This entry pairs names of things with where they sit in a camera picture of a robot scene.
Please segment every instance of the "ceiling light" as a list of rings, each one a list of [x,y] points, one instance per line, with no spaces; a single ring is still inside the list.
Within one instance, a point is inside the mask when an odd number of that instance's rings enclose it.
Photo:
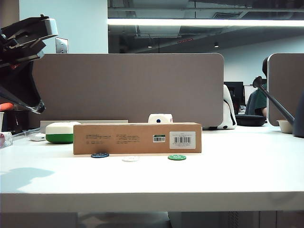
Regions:
[[[304,27],[304,20],[108,19],[108,25]]]

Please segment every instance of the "desk partition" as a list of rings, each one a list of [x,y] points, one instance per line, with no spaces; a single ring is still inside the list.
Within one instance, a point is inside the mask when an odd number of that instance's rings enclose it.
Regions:
[[[33,77],[45,102],[40,120],[147,122],[170,113],[175,122],[216,126],[223,119],[220,54],[46,54]]]
[[[268,59],[268,91],[295,116],[296,108],[304,90],[304,54],[276,53]],[[277,120],[285,119],[269,102],[269,122],[278,126]]]

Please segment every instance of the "white poker chip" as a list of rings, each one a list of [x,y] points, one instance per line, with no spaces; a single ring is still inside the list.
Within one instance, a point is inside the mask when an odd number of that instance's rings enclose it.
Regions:
[[[136,162],[139,160],[139,156],[127,156],[122,159],[125,162]]]

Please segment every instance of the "brown cardboard box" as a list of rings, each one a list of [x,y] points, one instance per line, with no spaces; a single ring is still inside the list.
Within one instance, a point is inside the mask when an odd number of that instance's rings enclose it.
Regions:
[[[74,154],[200,153],[198,123],[96,123],[74,126]]]

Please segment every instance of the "barcode label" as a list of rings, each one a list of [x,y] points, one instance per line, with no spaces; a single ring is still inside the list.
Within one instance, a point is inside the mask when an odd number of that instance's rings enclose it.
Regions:
[[[191,137],[174,137],[174,144],[190,144]]]
[[[159,135],[153,135],[153,142],[155,143],[165,143],[166,142],[166,137],[164,134],[159,134]]]
[[[170,132],[170,149],[195,149],[196,132]]]

